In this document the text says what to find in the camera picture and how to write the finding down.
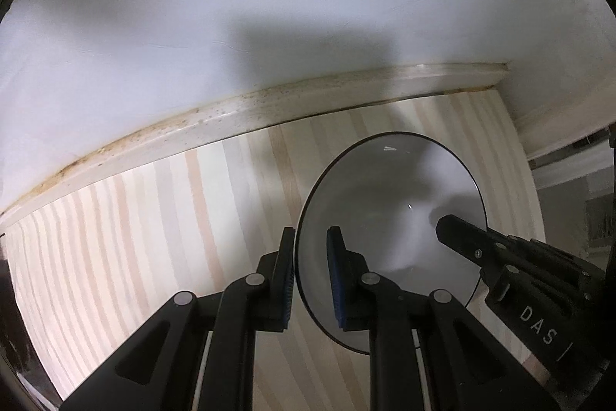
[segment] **white wall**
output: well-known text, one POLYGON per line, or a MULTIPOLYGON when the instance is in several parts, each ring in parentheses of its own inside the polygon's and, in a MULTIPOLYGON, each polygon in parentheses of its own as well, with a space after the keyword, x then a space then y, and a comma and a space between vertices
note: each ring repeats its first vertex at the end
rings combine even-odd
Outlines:
POLYGON ((603 0, 16 0, 0 24, 0 208, 225 96, 342 70, 510 62, 501 90, 517 117, 614 64, 614 41, 603 0))

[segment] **screw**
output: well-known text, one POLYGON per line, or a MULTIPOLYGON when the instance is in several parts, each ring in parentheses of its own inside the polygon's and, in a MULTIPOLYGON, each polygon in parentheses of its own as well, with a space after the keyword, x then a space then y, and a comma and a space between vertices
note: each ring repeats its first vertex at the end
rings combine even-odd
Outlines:
POLYGON ((265 280, 266 278, 259 273, 251 273, 246 276, 246 284, 249 286, 261 286, 265 280))
POLYGON ((452 294, 447 290, 436 290, 432 294, 439 303, 449 303, 452 300, 452 294))
POLYGON ((374 272, 366 272, 365 274, 362 275, 362 282, 370 286, 374 284, 378 284, 380 280, 381 280, 381 277, 377 273, 374 273, 374 272))
POLYGON ((190 291, 180 291, 173 297, 173 303, 178 306, 188 305, 192 301, 193 294, 190 291))

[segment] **plate rim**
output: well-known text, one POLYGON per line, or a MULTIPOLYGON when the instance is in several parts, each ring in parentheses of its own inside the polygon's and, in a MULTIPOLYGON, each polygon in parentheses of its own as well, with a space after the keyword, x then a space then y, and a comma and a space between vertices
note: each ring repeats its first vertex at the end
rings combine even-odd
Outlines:
MULTIPOLYGON (((391 136, 391 135, 408 135, 408 136, 423 138, 424 140, 431 141, 432 143, 436 143, 438 146, 444 148, 452 156, 454 156, 454 158, 464 167, 464 169, 466 169, 466 172, 469 174, 470 179, 472 180, 472 183, 475 185, 475 187, 477 189, 477 193, 479 194, 479 199, 481 200, 481 206, 482 206, 482 208, 484 210, 485 228, 488 228, 488 215, 487 215, 487 212, 485 210, 485 201, 484 201, 484 197, 481 194, 481 190, 479 189, 479 186, 477 184, 477 180, 475 180, 475 177, 472 175, 470 170, 466 167, 466 164, 462 161, 462 159, 460 159, 455 154, 455 152, 453 152, 449 147, 443 145, 439 141, 434 140, 434 138, 430 138, 430 137, 428 137, 426 135, 422 135, 420 133, 414 133, 414 132, 411 132, 411 131, 386 131, 386 132, 383 132, 383 133, 377 133, 375 135, 370 135, 370 136, 368 136, 366 138, 362 138, 361 140, 353 143, 352 145, 350 145, 349 147, 344 149, 340 154, 338 154, 336 156, 336 158, 332 162, 329 163, 327 168, 325 168, 325 170, 321 173, 321 175, 316 180, 314 185, 312 185, 312 188, 310 189, 310 193, 308 194, 308 197, 306 198, 306 202, 304 202, 304 206, 302 207, 302 211, 300 213, 300 220, 298 221, 298 228, 295 231, 295 238, 293 240, 293 266, 294 266, 294 269, 295 269, 295 281, 297 282, 297 285, 298 285, 298 292, 300 293, 300 298, 302 299, 302 303, 304 304, 304 307, 308 311, 308 314, 310 315, 310 318, 314 321, 314 323, 318 326, 318 328, 324 334, 326 334, 326 336, 329 339, 331 339, 332 341, 338 343, 340 346, 343 346, 344 348, 346 348, 348 350, 352 350, 353 352, 356 352, 358 354, 363 354, 363 355, 366 355, 366 356, 368 356, 370 354, 370 352, 365 352, 365 351, 359 350, 359 349, 357 349, 355 347, 351 347, 351 346, 347 345, 346 343, 343 343, 337 337, 335 337, 332 334, 330 334, 330 332, 327 331, 323 327, 323 325, 318 321, 318 319, 314 315, 312 309, 310 308, 310 305, 308 304, 308 302, 306 300, 306 296, 304 295, 304 288, 302 287, 302 283, 301 283, 300 268, 298 266, 298 264, 299 264, 299 259, 298 259, 299 258, 299 253, 298 253, 299 250, 298 250, 298 248, 299 248, 299 244, 300 244, 300 234, 301 234, 302 224, 304 222, 304 217, 306 216, 306 209, 308 208, 314 193, 318 189, 318 186, 323 181, 323 178, 325 178, 325 175, 328 174, 328 172, 338 163, 338 161, 340 161, 340 159, 342 159, 342 157, 344 157, 348 152, 350 152, 354 148, 356 148, 356 147, 358 147, 358 146, 362 145, 363 143, 366 143, 366 142, 368 142, 370 140, 374 140, 375 138, 384 137, 384 136, 391 136)), ((481 282, 481 276, 477 279, 477 284, 475 284, 475 288, 472 290, 470 298, 468 299, 468 301, 464 305, 465 308, 469 305, 469 303, 472 301, 473 297, 477 293, 477 288, 479 287, 479 283, 480 282, 481 282)))

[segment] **baseboard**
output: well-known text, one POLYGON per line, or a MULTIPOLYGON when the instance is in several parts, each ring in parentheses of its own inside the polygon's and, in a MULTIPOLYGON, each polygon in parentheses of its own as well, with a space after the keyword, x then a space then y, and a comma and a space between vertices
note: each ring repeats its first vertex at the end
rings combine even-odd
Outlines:
POLYGON ((609 168, 614 163, 613 155, 607 140, 603 141, 578 154, 534 169, 532 174, 535 186, 541 190, 609 168))
POLYGON ((341 109, 484 89, 506 75, 504 64, 387 67, 307 79, 198 107, 120 138, 66 166, 5 209, 0 214, 0 228, 95 181, 203 144, 341 109))

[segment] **white baseboard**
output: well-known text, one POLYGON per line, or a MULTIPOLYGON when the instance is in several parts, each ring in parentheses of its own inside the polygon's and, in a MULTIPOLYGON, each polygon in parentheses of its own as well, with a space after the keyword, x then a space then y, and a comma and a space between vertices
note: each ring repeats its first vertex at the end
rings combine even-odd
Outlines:
POLYGON ((536 168, 532 174, 537 190, 541 190, 609 168, 613 163, 614 152, 606 140, 566 159, 536 168))
POLYGON ((430 64, 348 72, 198 107, 90 153, 34 187, 0 214, 6 228, 95 181, 197 146, 326 112, 496 85, 504 64, 430 64))

